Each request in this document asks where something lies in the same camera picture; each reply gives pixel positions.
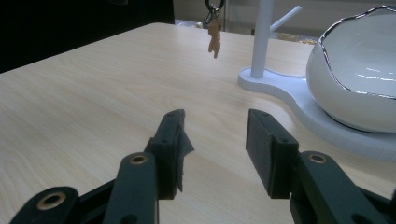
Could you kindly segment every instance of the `white bowl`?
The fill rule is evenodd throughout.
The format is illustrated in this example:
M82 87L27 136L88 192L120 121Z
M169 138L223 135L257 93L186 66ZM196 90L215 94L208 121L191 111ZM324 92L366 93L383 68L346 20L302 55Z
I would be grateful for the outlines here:
M366 132L396 133L396 7L330 27L314 46L306 75L332 118Z

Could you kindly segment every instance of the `jewelry stand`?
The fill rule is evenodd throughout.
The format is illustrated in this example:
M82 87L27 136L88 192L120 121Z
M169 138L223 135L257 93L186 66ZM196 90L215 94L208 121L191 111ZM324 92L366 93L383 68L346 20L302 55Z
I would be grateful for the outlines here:
M367 133L349 128L315 102L305 77L290 77L264 69L273 0L259 1L251 68L239 73L239 85L248 91L273 95L288 104L309 130L336 146L362 156L396 162L396 133Z

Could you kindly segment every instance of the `dark wall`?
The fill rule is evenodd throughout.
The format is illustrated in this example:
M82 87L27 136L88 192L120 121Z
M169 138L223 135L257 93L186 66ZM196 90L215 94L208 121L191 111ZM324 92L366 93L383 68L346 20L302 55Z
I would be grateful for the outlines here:
M174 23L173 0L0 0L0 73L153 22Z

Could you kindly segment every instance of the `light wood tabletop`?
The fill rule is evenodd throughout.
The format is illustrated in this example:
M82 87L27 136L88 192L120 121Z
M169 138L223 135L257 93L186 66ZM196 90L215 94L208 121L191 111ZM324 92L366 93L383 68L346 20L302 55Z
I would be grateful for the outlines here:
M271 200L245 151L248 110L272 114L300 150L333 157L358 186L387 198L396 164L320 139L273 96L238 86L253 37L221 34L217 59L206 30L154 23L0 75L0 223L38 192L84 194L142 151L164 114L184 108L195 151L183 185L160 201L161 223L292 223L289 201ZM266 66L303 76L312 46L270 40Z

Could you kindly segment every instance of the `keychain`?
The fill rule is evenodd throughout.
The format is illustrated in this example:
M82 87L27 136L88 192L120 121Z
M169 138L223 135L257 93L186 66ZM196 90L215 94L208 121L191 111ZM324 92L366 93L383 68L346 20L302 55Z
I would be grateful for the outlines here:
M220 10L224 5L224 0L221 0L220 5L217 7L214 4L209 5L209 0L205 0L206 8L209 10L209 13L204 19L205 24L208 25L207 32L210 36L212 36L208 51L215 52L215 59L218 58L219 50L220 50Z

